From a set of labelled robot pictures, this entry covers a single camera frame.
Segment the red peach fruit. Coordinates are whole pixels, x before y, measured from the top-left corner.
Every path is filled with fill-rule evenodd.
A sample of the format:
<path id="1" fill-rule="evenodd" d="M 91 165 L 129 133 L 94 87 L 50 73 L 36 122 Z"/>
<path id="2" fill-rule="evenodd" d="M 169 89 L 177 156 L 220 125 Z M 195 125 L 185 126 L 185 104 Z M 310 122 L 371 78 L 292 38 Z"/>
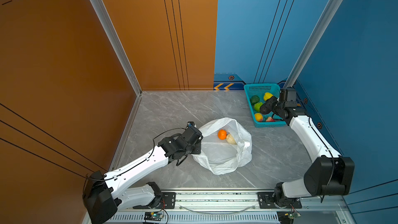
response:
<path id="1" fill-rule="evenodd" d="M 273 119 L 272 117 L 268 117 L 267 119 L 266 119 L 266 122 L 275 122 L 276 120 L 275 119 Z"/>

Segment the yellow lemon fruit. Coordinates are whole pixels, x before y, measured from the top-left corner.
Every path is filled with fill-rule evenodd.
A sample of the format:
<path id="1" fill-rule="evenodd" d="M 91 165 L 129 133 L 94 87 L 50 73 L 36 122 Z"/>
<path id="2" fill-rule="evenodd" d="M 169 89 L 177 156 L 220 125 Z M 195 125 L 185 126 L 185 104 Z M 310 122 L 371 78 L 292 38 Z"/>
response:
<path id="1" fill-rule="evenodd" d="M 267 101 L 267 100 L 269 100 L 269 99 L 272 98 L 272 97 L 273 97 L 273 95 L 272 95 L 271 93 L 266 92 L 266 93 L 264 94 L 263 99 L 264 99 L 264 101 Z"/>

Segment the yellow orange fruit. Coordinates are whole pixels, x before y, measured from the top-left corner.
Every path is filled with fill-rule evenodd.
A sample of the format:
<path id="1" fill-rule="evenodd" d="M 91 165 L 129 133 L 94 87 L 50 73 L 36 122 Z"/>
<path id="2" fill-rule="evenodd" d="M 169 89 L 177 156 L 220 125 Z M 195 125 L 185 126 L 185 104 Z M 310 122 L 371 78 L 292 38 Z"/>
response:
<path id="1" fill-rule="evenodd" d="M 255 113 L 255 120 L 256 120 L 257 122 L 262 122 L 262 121 L 264 120 L 264 117 L 263 117 L 263 115 L 260 114 L 260 113 Z"/>

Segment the dark green fruit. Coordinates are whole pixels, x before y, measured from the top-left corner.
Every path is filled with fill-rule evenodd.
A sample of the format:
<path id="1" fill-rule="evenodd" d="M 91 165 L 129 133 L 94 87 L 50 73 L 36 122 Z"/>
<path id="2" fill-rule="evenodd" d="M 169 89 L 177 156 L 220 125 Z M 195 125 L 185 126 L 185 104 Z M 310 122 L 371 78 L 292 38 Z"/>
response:
<path id="1" fill-rule="evenodd" d="M 257 96 L 257 95 L 253 95 L 251 98 L 250 98 L 250 104 L 252 105 L 252 106 L 254 106 L 255 104 L 257 104 L 257 103 L 259 103 L 260 102 L 260 98 Z"/>

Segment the white plastic bag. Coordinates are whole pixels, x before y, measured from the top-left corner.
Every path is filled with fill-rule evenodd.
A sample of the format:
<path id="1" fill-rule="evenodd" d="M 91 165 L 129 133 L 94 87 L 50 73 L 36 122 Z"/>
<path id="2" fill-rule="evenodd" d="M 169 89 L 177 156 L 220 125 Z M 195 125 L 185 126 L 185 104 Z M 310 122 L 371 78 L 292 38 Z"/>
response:
<path id="1" fill-rule="evenodd" d="M 252 136 L 237 120 L 228 117 L 215 119 L 199 130 L 203 135 L 201 153 L 193 155 L 193 159 L 214 175 L 234 172 L 252 160 Z M 237 144 L 220 140 L 217 136 L 219 130 L 231 133 Z"/>

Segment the teal plastic basket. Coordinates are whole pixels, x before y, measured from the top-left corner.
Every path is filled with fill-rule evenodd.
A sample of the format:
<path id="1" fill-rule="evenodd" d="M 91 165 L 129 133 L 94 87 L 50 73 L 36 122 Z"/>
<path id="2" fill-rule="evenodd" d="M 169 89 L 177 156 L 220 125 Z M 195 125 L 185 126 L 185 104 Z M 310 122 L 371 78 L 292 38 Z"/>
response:
<path id="1" fill-rule="evenodd" d="M 281 117 L 271 110 L 266 110 L 267 100 L 279 99 L 280 86 L 278 84 L 247 84 L 244 86 L 244 91 L 256 128 L 274 128 L 286 125 Z"/>

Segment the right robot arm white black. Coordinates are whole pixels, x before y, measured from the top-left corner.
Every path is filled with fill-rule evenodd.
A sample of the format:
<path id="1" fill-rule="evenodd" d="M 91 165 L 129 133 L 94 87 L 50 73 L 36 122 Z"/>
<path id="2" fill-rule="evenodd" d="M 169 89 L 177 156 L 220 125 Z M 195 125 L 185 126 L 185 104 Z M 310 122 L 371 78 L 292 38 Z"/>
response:
<path id="1" fill-rule="evenodd" d="M 312 161 L 303 178 L 276 185 L 274 204 L 285 208 L 300 198 L 348 195 L 354 174 L 354 161 L 343 157 L 329 144 L 307 111 L 280 102 L 274 96 L 266 101 L 264 107 L 280 117 L 298 135 Z"/>

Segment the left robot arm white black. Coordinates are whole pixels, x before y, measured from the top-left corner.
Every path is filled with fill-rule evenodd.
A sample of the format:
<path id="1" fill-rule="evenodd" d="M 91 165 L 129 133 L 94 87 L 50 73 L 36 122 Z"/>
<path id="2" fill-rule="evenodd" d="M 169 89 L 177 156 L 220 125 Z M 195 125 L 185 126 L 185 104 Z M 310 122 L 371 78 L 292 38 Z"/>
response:
<path id="1" fill-rule="evenodd" d="M 181 164 L 190 154 L 201 152 L 201 131 L 189 122 L 182 133 L 163 138 L 152 150 L 114 171 L 96 171 L 86 177 L 84 206 L 93 224 L 103 224 L 118 211 L 131 207 L 163 207 L 163 193 L 155 182 L 128 189 L 151 172 L 176 161 Z"/>

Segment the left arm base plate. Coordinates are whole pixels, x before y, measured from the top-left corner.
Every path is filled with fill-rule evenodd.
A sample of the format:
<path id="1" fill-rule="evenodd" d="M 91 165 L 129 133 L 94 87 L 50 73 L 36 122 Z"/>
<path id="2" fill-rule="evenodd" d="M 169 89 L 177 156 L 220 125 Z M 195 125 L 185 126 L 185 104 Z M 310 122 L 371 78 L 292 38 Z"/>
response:
<path id="1" fill-rule="evenodd" d="M 162 196 L 156 196 L 149 205 L 139 205 L 133 207 L 133 209 L 174 209 L 176 203 L 175 192 L 164 192 Z"/>

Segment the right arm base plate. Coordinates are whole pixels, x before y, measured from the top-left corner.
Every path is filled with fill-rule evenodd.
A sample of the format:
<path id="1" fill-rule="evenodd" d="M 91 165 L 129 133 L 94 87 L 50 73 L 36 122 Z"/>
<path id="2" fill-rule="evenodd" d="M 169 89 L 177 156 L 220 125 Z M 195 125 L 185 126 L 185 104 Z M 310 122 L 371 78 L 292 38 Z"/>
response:
<path id="1" fill-rule="evenodd" d="M 295 209 L 302 208 L 301 200 L 299 198 L 278 198 L 275 196 L 274 192 L 266 191 L 258 192 L 257 197 L 260 209 L 288 209 L 291 207 Z"/>

